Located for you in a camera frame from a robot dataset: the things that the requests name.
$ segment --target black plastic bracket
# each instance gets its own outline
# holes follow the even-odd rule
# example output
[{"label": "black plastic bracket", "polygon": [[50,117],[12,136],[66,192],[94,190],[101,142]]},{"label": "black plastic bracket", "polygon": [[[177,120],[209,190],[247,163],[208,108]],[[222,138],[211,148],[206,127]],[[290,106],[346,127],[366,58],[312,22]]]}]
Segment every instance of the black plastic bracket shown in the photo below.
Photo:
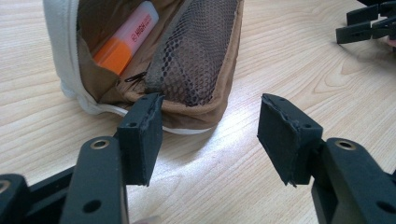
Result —
[{"label": "black plastic bracket", "polygon": [[163,96],[139,99],[111,136],[86,142],[78,163],[30,188],[0,175],[0,223],[128,223],[125,185],[148,185],[163,141]]},{"label": "black plastic bracket", "polygon": [[[367,7],[346,14],[347,27],[335,30],[337,44],[347,44],[389,36],[396,38],[396,1],[360,1]],[[378,20],[378,14],[387,17]]]},{"label": "black plastic bracket", "polygon": [[396,181],[361,145],[322,128],[284,98],[264,94],[258,137],[283,182],[306,185],[319,223],[396,223]]}]

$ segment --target light wooden desk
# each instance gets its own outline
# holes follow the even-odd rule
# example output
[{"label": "light wooden desk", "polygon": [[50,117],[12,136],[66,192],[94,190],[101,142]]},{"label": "light wooden desk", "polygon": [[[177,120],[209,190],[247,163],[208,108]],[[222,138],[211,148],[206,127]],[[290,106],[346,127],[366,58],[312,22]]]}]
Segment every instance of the light wooden desk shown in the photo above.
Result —
[{"label": "light wooden desk", "polygon": [[[114,133],[116,115],[63,96],[41,0],[0,0],[0,173],[29,184],[76,163]],[[396,59],[383,41],[335,44],[354,0],[246,0],[229,106],[208,133],[166,133],[149,188],[128,187],[131,221],[315,223],[310,186],[285,187],[257,140],[261,95],[290,99],[324,128],[396,168]]]}]

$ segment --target fabric pouch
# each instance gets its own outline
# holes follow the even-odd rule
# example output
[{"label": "fabric pouch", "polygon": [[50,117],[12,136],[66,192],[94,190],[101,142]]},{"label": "fabric pouch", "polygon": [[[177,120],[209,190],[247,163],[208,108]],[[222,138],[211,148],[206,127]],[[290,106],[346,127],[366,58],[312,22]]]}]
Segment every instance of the fabric pouch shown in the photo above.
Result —
[{"label": "fabric pouch", "polygon": [[142,2],[44,0],[64,94],[88,113],[123,116],[140,97],[160,92],[166,131],[207,131],[227,106],[243,0],[152,0],[159,21],[118,76],[92,57]]}]

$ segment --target highlighter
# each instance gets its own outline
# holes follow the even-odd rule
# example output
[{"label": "highlighter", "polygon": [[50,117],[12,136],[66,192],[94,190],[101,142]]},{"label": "highlighter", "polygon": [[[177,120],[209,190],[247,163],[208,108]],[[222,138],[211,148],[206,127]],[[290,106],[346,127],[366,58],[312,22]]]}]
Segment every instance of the highlighter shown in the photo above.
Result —
[{"label": "highlighter", "polygon": [[150,1],[141,3],[93,59],[99,66],[120,75],[158,19],[158,13]]}]

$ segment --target mesh pocket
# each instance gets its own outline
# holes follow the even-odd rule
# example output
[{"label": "mesh pocket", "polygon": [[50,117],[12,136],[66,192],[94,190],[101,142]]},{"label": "mesh pocket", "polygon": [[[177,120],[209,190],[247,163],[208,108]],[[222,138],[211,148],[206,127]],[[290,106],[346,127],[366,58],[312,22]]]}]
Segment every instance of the mesh pocket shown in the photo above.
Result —
[{"label": "mesh pocket", "polygon": [[147,90],[186,106],[207,104],[227,52],[237,2],[191,0],[164,35],[155,68],[148,70]]}]

